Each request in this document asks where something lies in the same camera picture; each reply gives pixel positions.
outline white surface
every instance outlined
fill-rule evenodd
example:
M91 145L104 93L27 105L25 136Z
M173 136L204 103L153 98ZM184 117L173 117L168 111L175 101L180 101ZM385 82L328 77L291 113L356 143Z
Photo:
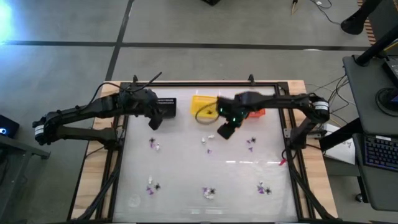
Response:
M177 98L175 119L156 131L148 118L130 117L119 179L115 222L293 222L297 221L287 164L279 166L284 148L278 110L249 118L226 141L216 133L224 119L198 124L190 114L192 96L233 97L248 88L153 87L160 98ZM273 87L252 88L271 95ZM201 143L202 138L213 139ZM257 138L251 146L246 140ZM150 138L162 146L150 148ZM161 189L146 191L148 178ZM262 181L272 194L260 194ZM213 200L202 187L213 187Z
M328 131L326 133L327 136L339 130L338 127L331 124L324 124L323 127ZM328 149L325 156L355 165L355 146L353 139L349 139L331 149Z

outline wooden board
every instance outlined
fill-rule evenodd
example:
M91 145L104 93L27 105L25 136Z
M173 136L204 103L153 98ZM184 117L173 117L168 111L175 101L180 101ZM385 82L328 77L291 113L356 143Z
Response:
M182 81L181 83L192 83L195 81ZM214 81L214 82L243 82L243 81ZM299 94L306 93L304 81L302 80L280 80L280 81L259 81L259 82L288 82L290 94ZM120 85L121 82L112 82L116 85ZM107 96L113 93L118 92L119 89L115 86L105 85L102 88L101 96ZM301 111L294 110L294 115L296 118L297 125L305 119L304 114ZM286 116L287 125L290 125L289 117ZM113 122L113 118L108 119L99 119L96 118L93 128L94 129L103 129L111 127L111 123ZM309 140L308 143L313 144L315 146L319 146L318 141ZM90 142L88 145L87 153L90 153L101 147L101 144L98 142ZM117 152L114 152L113 158L116 158ZM307 147L303 150L303 157L305 161L305 168L307 171L308 182L310 184L311 191L315 194L316 198L320 201L320 203L326 208L326 210L337 217L337 211L335 207L335 202L333 199L333 195L331 193L329 179L326 173L325 163L323 161L322 152L318 149ZM73 211L71 218L79 217L86 208L90 205L93 199L96 197L97 193L100 191L101 181L104 171L104 165L106 160L106 151L100 150L90 157L85 159L83 164L83 170L81 173L81 177L79 180L78 191L76 194L75 203L73 205ZM106 202L109 201L110 191L107 193ZM305 204L305 196L301 192L300 198L302 201L302 207L304 212L304 217L308 217L308 211L306 209ZM103 216L106 217L108 212L108 205L104 205Z

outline blue light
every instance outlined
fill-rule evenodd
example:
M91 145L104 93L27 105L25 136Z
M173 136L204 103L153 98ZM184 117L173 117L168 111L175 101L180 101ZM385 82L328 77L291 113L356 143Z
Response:
M7 134L7 129L0 128L0 134Z
M0 0L0 45L11 35L11 8Z

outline table frame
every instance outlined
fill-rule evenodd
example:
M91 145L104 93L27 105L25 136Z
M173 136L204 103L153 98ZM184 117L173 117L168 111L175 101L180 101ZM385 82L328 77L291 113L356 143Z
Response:
M123 85L123 82L117 82L116 84L118 85ZM142 86L145 84L145 82L138 82L138 86ZM288 82L279 82L279 81L261 81L261 82L245 82L245 81L223 81L223 82L155 82L151 86L176 86L176 87L182 87L182 86L224 86L224 87L229 87L229 86L269 86L269 87L274 87L275 94L280 95L281 92L283 91L283 94L288 95L290 94L289 91L289 84ZM112 94L114 92L117 92L117 88L113 88L113 90L110 91L105 91L105 88L103 88L101 96ZM289 122L288 124L286 121L286 117L289 117ZM127 119L128 116L125 116L125 118L122 120L123 123L123 128L126 128L127 125ZM297 126L296 120L295 120L295 114L293 110L288 110L288 109L279 109L279 118L280 118L280 123L281 123L281 131L282 134L284 134L284 129L285 128L294 128ZM119 118L114 118L113 119L113 124L119 124L120 120ZM287 138L284 137L284 143L285 147L287 146ZM90 147L92 142L89 143L86 153L89 153L88 149ZM291 151L287 150L287 157L292 158L292 153ZM101 181L101 186L104 185L106 180L109 178L109 173L110 170L113 169L116 164L121 163L121 158L123 156L123 149L121 149L119 152L116 151L108 151L106 153L106 160L104 163L104 172L102 176L102 181ZM68 216L68 220L70 220L72 217L77 217L76 213L76 198L78 196L78 191L80 189L80 184L83 179L83 168L85 167L85 162L83 162L82 167L81 167L81 172L79 176L78 183L76 185L75 189L75 194L72 200L72 204L70 207L70 212ZM295 167L299 169L301 177L303 177L303 180L305 182L305 185L309 188L308 184L308 177L307 177L307 172L306 172L306 167L304 164L304 158L303 158L303 153L301 150L297 151L297 158L294 160ZM293 190L293 195L294 195L294 201L295 201L295 207L296 207L296 212L297 212L297 218L299 220L303 220L305 216L307 216L309 219L315 219L316 214L313 208L313 205L310 203L309 199L307 196L303 197L303 193L300 191L299 186L297 185L297 182L295 179L290 175L290 179L292 181L292 190ZM111 222L113 218L113 211L114 211L114 204L116 201L116 194L117 194L117 184L118 184L118 177L116 178L114 182L114 186L112 189L108 190L108 198L105 198L104 200L101 201L101 204L97 208L97 211L95 213L95 219L92 220L94 222Z

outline chair wheel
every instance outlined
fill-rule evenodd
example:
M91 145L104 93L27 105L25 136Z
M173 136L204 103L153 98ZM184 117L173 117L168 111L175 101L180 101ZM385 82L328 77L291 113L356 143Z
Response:
M363 203L363 198L362 198L362 194L357 194L355 196L355 201L359 202L359 203Z

